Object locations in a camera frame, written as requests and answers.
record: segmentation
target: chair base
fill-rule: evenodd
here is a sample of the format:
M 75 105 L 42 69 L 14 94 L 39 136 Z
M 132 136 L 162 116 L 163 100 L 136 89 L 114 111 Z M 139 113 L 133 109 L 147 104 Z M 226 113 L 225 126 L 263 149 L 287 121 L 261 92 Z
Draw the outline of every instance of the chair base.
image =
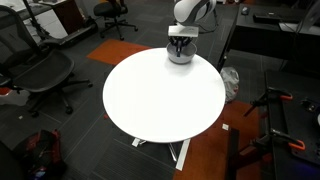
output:
M 126 26 L 126 27 L 133 27 L 134 28 L 134 31 L 138 31 L 138 28 L 137 26 L 135 25 L 132 25 L 132 24 L 128 24 L 128 22 L 124 19 L 124 20 L 121 20 L 121 21 L 118 21 L 117 18 L 113 18 L 114 22 L 105 22 L 105 29 L 103 29 L 101 32 L 100 32 L 100 37 L 101 38 L 104 38 L 104 33 L 106 31 L 108 31 L 109 29 L 113 28 L 113 27 L 116 27 L 117 30 L 118 30 L 118 33 L 119 33 L 119 36 L 120 36 L 120 40 L 124 40 L 123 36 L 122 36 L 122 33 L 121 33 L 121 30 L 120 30 L 120 26 Z
M 90 88 L 90 87 L 93 86 L 93 84 L 88 79 L 79 80 L 79 81 L 68 81 L 68 80 L 69 80 L 69 78 L 67 78 L 64 82 L 62 82 L 56 88 L 53 88 L 53 89 L 51 89 L 49 91 L 46 91 L 46 92 L 43 92 L 43 93 L 39 94 L 39 97 L 38 97 L 37 101 L 29 109 L 29 112 L 30 112 L 31 116 L 32 117 L 39 116 L 39 112 L 38 111 L 41 108 L 42 103 L 45 101 L 45 99 L 47 97 L 49 97 L 54 92 L 56 92 L 59 95 L 59 97 L 63 100 L 63 103 L 64 103 L 64 105 L 66 107 L 66 111 L 65 112 L 67 114 L 71 114 L 73 112 L 73 109 L 70 106 L 70 103 L 68 102 L 68 100 L 67 100 L 67 98 L 65 96 L 65 93 L 64 93 L 62 88 L 67 87 L 67 86 L 71 86 L 71 85 L 75 85 L 75 84 L 82 84 L 82 83 L 86 83 L 87 86 Z

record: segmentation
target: plastic bag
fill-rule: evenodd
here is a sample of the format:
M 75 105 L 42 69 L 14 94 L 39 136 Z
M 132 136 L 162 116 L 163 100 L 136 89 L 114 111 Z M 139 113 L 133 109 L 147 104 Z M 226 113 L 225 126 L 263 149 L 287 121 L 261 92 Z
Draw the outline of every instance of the plastic bag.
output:
M 226 89 L 226 103 L 234 100 L 239 90 L 239 75 L 233 67 L 222 68 L 220 75 Z

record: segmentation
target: table top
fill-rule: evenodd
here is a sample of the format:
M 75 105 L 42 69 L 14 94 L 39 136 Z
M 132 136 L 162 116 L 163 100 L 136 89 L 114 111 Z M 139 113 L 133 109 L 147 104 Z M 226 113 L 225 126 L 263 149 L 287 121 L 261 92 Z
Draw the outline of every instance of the table top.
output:
M 220 74 L 195 55 L 175 64 L 165 48 L 136 53 L 108 76 L 103 103 L 111 120 L 129 135 L 156 143 L 192 138 L 209 128 L 225 103 Z
M 289 73 L 273 71 L 266 73 L 267 87 L 284 89 L 292 93 L 294 99 L 297 99 L 299 94 L 304 94 L 306 97 L 319 97 L 319 83 L 320 80 Z M 270 128 L 288 133 L 287 122 L 284 118 L 288 115 L 283 114 L 282 104 L 278 101 L 269 101 L 268 111 Z M 300 133 L 307 135 L 308 132 L 302 132 L 303 129 L 301 128 Z M 319 166 L 294 157 L 284 144 L 273 141 L 272 148 L 276 179 L 317 179 L 320 176 Z

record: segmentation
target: backpack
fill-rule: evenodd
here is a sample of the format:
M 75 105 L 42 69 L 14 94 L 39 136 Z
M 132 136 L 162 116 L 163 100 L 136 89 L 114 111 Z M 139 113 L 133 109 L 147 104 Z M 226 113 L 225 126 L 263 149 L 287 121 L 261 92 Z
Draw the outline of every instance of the backpack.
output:
M 66 170 L 60 154 L 60 133 L 41 130 L 34 133 L 13 150 L 28 180 L 59 178 Z

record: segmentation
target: orange carpet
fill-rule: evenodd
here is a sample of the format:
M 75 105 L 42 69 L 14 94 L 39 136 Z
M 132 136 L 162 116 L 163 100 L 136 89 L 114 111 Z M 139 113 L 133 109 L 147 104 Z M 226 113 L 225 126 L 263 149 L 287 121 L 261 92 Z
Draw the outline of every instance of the orange carpet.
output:
M 258 136 L 258 111 L 248 117 L 243 114 L 250 104 L 234 101 L 225 105 L 218 120 L 205 132 L 191 139 L 183 170 L 176 170 L 174 180 L 223 180 L 226 173 L 229 131 L 222 124 L 240 131 L 239 148 Z M 260 179 L 259 163 L 244 167 L 237 172 L 237 180 Z
M 150 47 L 108 39 L 87 55 L 87 58 L 117 65 L 130 55 L 146 49 L 150 49 Z

